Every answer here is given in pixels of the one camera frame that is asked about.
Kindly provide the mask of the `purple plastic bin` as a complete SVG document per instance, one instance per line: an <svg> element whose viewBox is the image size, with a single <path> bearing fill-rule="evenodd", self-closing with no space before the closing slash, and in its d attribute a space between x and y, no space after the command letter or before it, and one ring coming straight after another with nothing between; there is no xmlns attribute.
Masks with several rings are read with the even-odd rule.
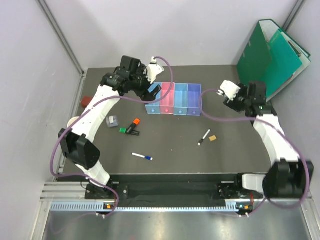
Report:
<svg viewBox="0 0 320 240"><path fill-rule="evenodd" d="M187 92L187 115L200 116L202 113L202 86L200 84L189 83Z"/></svg>

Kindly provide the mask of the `small cork eraser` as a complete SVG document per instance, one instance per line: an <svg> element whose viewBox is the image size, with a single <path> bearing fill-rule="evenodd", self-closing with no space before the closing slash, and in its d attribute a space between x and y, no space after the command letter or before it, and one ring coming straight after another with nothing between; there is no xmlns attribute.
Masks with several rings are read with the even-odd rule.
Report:
<svg viewBox="0 0 320 240"><path fill-rule="evenodd" d="M209 138L209 140L210 140L211 142L213 142L213 141L217 140L217 137L216 137L215 135L213 135L213 136L211 136L211 137Z"/></svg>

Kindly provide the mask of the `clear staples box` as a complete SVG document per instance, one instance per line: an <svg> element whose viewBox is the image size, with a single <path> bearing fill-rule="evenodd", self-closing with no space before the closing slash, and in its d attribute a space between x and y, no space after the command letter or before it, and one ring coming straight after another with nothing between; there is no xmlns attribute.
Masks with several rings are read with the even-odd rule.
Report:
<svg viewBox="0 0 320 240"><path fill-rule="evenodd" d="M107 116L105 120L109 128L114 128L119 126L118 117L115 115Z"/></svg>

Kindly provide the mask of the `brown box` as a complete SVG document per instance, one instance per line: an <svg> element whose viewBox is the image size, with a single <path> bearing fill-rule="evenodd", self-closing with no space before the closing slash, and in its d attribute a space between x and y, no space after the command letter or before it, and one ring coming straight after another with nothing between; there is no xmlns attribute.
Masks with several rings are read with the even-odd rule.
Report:
<svg viewBox="0 0 320 240"><path fill-rule="evenodd" d="M84 96L80 101L80 106L85 109L92 101L93 97L91 96Z"/></svg>

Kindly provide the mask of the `pink plastic bin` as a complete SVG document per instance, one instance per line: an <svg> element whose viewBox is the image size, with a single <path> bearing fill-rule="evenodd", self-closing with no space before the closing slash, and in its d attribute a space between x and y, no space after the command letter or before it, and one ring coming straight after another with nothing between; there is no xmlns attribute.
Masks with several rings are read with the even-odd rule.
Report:
<svg viewBox="0 0 320 240"><path fill-rule="evenodd" d="M171 86L170 82L163 82L161 84L161 98L168 92ZM174 113L174 101L175 101L175 84L173 83L168 95L160 101L160 113L172 115Z"/></svg>

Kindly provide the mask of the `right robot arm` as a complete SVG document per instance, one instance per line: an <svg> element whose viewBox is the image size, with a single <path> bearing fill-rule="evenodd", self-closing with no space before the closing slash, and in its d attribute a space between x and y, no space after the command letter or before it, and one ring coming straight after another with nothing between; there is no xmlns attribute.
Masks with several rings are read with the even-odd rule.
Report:
<svg viewBox="0 0 320 240"><path fill-rule="evenodd" d="M245 198L255 191L268 199L301 199L311 181L314 166L302 161L301 155L285 139L278 114L267 101L267 86L253 81L248 86L224 80L218 94L224 97L224 105L240 113L245 112L267 150L271 168L266 175L244 173L233 185L233 192Z"/></svg>

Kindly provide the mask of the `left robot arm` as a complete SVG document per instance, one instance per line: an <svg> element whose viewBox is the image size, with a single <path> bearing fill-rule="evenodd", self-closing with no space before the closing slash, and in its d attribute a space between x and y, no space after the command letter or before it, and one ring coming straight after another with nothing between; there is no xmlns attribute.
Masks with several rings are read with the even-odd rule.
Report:
<svg viewBox="0 0 320 240"><path fill-rule="evenodd" d="M67 129L58 134L65 158L73 162L89 181L89 191L109 198L114 191L111 176L100 162L100 150L94 145L97 131L111 109L128 92L134 92L143 102L156 100L161 90L149 88L164 68L152 57L148 65L139 59L123 56L113 72L106 73L89 105L81 116L70 120Z"/></svg>

